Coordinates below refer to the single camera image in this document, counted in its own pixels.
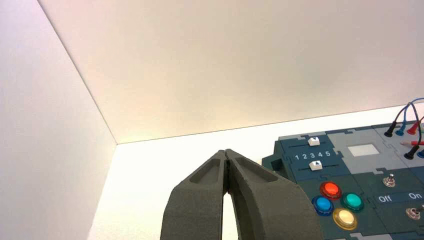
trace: green button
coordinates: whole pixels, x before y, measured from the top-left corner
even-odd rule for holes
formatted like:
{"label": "green button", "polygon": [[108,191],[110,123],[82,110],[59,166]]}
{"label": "green button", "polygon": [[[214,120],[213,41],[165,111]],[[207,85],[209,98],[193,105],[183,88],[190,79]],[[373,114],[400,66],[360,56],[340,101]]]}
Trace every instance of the green button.
{"label": "green button", "polygon": [[349,193],[346,196],[346,201],[347,201],[347,204],[349,204],[350,206],[354,208],[357,208],[362,204],[361,198],[354,193]]}
{"label": "green button", "polygon": [[353,192],[346,192],[341,196],[341,205],[354,212],[359,212],[364,208],[362,199]]}

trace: control panel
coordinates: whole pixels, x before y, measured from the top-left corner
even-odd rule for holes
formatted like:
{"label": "control panel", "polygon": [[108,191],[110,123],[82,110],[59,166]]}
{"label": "control panel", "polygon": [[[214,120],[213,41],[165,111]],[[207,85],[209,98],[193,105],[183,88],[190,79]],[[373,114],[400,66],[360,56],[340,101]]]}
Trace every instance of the control panel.
{"label": "control panel", "polygon": [[302,187],[326,240],[423,240],[424,158],[404,144],[418,133],[389,126],[282,136],[262,165]]}

